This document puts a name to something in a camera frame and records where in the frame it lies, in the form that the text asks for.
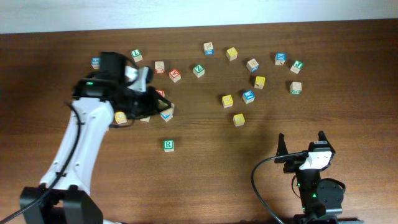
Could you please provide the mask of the blue side block far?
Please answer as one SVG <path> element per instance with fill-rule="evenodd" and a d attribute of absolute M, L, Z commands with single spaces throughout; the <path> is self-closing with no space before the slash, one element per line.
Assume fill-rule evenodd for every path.
<path fill-rule="evenodd" d="M 214 47 L 212 42 L 207 42 L 203 44 L 203 49 L 205 55 L 213 55 L 214 54 Z"/>

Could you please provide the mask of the green J block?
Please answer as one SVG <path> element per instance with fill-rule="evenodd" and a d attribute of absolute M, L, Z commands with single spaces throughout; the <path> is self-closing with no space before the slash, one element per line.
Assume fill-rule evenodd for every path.
<path fill-rule="evenodd" d="M 304 63 L 302 61 L 295 60 L 290 68 L 290 71 L 298 74 L 301 71 L 303 66 L 304 66 Z"/>

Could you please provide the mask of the red side plain block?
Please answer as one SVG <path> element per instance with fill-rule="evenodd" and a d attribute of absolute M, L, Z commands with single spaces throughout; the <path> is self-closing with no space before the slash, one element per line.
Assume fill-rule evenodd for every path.
<path fill-rule="evenodd" d="M 163 61 L 155 61 L 155 72 L 156 73 L 164 73 L 165 72 L 165 64 Z"/>

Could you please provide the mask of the yellow block pencil side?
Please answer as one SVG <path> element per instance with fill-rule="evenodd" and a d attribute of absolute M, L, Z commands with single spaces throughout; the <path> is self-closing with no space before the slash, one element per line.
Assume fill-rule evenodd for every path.
<path fill-rule="evenodd" d="M 266 82 L 265 77 L 257 76 L 254 82 L 254 87 L 258 89 L 263 89 Z"/>

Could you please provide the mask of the green Z block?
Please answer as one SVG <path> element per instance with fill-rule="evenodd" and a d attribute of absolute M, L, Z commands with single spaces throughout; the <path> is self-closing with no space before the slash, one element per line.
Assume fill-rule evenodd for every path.
<path fill-rule="evenodd" d="M 205 68 L 202 65 L 196 65 L 193 68 L 193 73 L 200 78 L 201 76 L 203 76 L 205 74 Z"/>

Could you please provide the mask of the green L block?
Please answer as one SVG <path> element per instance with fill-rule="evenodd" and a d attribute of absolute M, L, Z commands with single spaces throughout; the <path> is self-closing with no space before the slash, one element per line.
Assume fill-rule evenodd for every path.
<path fill-rule="evenodd" d="M 140 62 L 141 60 L 143 60 L 142 53 L 139 49 L 132 50 L 131 56 L 133 58 L 133 61 L 135 62 Z"/>

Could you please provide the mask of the red A block centre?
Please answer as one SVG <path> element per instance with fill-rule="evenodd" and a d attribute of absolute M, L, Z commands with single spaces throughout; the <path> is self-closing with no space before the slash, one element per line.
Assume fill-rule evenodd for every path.
<path fill-rule="evenodd" d="M 181 79 L 182 76 L 177 69 L 172 69 L 171 71 L 169 71 L 169 77 L 174 83 L 176 83 Z"/>

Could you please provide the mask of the yellow top block far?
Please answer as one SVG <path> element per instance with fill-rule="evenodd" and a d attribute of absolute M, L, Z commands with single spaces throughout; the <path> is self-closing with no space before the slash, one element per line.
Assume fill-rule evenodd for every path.
<path fill-rule="evenodd" d="M 226 51 L 226 56 L 228 58 L 229 61 L 235 60 L 238 57 L 238 52 L 234 47 L 229 48 Z"/>

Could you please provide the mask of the green r block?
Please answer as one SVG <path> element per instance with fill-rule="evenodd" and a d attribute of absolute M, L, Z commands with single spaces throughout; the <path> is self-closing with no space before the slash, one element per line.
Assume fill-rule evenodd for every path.
<path fill-rule="evenodd" d="M 173 152 L 175 150 L 174 141 L 172 139 L 164 140 L 163 148 L 165 152 Z"/>
<path fill-rule="evenodd" d="M 293 95 L 299 95 L 302 92 L 302 83 L 301 82 L 292 82 L 290 84 L 290 93 Z"/>

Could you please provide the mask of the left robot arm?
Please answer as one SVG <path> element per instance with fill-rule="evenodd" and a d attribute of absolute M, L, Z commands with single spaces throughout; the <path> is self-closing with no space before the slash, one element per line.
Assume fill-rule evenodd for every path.
<path fill-rule="evenodd" d="M 106 223 L 90 197 L 91 176 L 102 140 L 117 112 L 134 121 L 172 107 L 150 86 L 153 72 L 116 52 L 101 52 L 99 70 L 77 82 L 67 130 L 38 187 L 26 187 L 20 213 L 26 223 Z"/>

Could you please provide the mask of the blue D block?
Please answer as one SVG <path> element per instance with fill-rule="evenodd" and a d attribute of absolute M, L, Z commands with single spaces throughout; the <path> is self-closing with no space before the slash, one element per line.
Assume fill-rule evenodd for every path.
<path fill-rule="evenodd" d="M 256 59 L 250 59 L 246 64 L 247 69 L 252 73 L 258 70 L 259 64 Z"/>

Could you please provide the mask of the green V block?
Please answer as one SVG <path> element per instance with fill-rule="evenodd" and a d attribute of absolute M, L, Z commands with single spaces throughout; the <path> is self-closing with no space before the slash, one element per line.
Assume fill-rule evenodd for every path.
<path fill-rule="evenodd" d="M 141 118 L 141 121 L 143 121 L 143 122 L 149 122 L 149 120 L 150 120 L 150 116 L 147 116 L 145 118 Z"/>

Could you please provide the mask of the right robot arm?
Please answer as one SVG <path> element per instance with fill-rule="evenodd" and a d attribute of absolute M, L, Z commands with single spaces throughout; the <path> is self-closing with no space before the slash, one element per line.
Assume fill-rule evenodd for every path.
<path fill-rule="evenodd" d="M 289 154 L 284 135 L 279 134 L 276 163 L 283 163 L 285 174 L 295 174 L 303 214 L 295 215 L 295 223 L 337 223 L 346 190 L 345 184 L 331 178 L 322 179 L 320 172 L 331 165 L 335 150 L 325 133 L 298 154 Z"/>

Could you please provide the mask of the blue S block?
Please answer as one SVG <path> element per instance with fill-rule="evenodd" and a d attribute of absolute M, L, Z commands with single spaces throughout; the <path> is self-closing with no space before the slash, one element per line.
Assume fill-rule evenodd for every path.
<path fill-rule="evenodd" d="M 100 68 L 100 58 L 99 57 L 92 57 L 91 58 L 91 66 L 97 70 Z"/>

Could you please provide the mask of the blue I block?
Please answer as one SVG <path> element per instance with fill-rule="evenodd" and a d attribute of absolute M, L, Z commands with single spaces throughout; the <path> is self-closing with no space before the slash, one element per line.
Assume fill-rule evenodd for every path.
<path fill-rule="evenodd" d="M 245 104 L 253 102 L 254 99 L 255 99 L 255 94 L 252 90 L 248 90 L 243 93 L 243 100 Z"/>

